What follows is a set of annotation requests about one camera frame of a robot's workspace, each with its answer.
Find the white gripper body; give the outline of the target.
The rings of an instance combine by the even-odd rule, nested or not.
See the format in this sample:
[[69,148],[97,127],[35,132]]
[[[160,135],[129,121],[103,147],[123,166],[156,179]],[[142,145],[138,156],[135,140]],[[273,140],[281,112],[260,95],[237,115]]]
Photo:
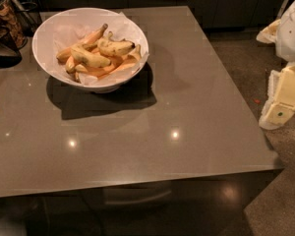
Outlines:
[[295,62],[295,0],[281,17],[275,43],[276,55]]

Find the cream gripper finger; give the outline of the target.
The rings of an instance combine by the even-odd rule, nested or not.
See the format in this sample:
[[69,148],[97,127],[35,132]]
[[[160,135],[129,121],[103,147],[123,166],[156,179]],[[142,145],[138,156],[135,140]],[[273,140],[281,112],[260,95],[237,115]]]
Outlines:
[[256,40],[262,43],[276,43],[277,39],[277,31],[280,26],[281,19],[275,20],[267,27],[262,29],[257,37]]
[[270,73],[267,96],[259,125],[266,130],[278,129],[295,114],[295,63]]

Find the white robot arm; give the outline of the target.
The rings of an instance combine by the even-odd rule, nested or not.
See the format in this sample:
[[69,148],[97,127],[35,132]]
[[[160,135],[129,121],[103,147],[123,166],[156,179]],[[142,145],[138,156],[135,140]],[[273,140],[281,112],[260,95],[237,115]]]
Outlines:
[[295,0],[280,19],[258,33],[257,41],[274,43],[276,55],[287,62],[280,72],[269,74],[267,101],[259,120],[263,129],[274,130],[295,114]]

